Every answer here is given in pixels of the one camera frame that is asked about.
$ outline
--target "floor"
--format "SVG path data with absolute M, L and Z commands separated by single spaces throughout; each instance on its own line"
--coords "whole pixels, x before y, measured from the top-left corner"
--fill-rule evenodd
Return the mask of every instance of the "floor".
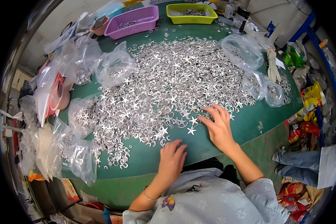
M 275 191 L 281 189 L 281 177 L 274 173 L 278 163 L 271 160 L 271 155 L 280 145 L 288 146 L 289 128 L 283 123 L 266 134 L 242 145 L 242 150 L 261 169 L 266 178 L 274 183 Z M 221 154 L 216 157 L 225 165 L 232 164 L 229 157 Z M 155 177 L 155 173 L 117 179 L 97 180 L 93 186 L 88 187 L 82 180 L 74 179 L 72 183 L 80 195 L 80 190 L 87 194 L 97 196 L 99 201 L 115 210 L 125 210 L 131 202 L 138 196 L 143 187 L 150 184 Z

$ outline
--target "white box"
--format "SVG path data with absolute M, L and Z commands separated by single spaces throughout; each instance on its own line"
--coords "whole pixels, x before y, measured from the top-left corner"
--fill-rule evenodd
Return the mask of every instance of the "white box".
M 224 17 L 225 18 L 232 18 L 233 17 L 233 13 L 235 10 L 235 5 L 234 4 L 227 4 L 225 7 L 225 11 L 224 11 Z

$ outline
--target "work glove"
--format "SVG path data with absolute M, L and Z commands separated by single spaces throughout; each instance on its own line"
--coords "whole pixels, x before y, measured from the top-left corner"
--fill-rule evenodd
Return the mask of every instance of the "work glove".
M 268 78 L 273 82 L 276 82 L 276 80 L 278 80 L 278 82 L 281 82 L 281 77 L 278 68 L 276 67 L 276 52 L 272 48 L 268 48 L 267 56 L 269 62 Z

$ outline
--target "bangle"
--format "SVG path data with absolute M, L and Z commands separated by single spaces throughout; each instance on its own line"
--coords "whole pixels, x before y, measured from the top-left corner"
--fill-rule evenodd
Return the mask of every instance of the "bangle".
M 149 198 L 149 197 L 145 194 L 145 192 L 144 192 L 145 189 L 146 189 L 146 187 L 143 188 L 143 195 L 145 196 L 145 198 L 147 198 L 148 200 L 151 200 L 151 201 L 157 201 L 157 200 L 158 200 L 158 199 L 151 199 L 151 198 Z

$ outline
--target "sneaker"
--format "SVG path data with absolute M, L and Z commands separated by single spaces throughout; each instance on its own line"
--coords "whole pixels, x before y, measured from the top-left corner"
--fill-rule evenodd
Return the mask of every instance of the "sneaker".
M 285 146 L 279 146 L 279 149 L 271 156 L 271 160 L 277 162 L 279 152 L 285 150 Z
M 274 173 L 278 174 L 278 172 L 283 168 L 284 165 L 279 164 L 275 169 L 274 169 Z

